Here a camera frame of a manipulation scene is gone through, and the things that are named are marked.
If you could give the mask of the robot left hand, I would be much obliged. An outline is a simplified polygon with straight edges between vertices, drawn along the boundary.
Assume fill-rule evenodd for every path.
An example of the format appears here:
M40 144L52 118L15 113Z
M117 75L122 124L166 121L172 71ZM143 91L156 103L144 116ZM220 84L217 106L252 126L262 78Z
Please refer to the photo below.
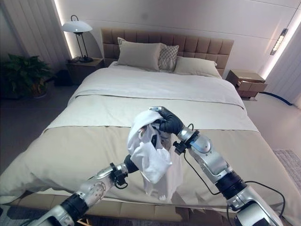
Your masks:
M131 155L129 155L129 154L125 157L124 164L127 168L127 173L128 174L134 173L134 172L139 170L137 168L137 166L132 162Z

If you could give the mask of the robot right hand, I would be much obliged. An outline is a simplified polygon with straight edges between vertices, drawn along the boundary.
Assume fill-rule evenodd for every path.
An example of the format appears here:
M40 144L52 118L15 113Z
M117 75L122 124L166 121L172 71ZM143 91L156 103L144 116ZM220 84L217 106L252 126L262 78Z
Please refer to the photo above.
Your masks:
M162 146L169 150L172 146L171 134L178 135L184 124L175 114L163 106L152 106L149 110L155 111L163 117L163 119L157 119L151 123L151 126L158 132L158 135L153 135L151 143L156 147L157 142L160 141Z

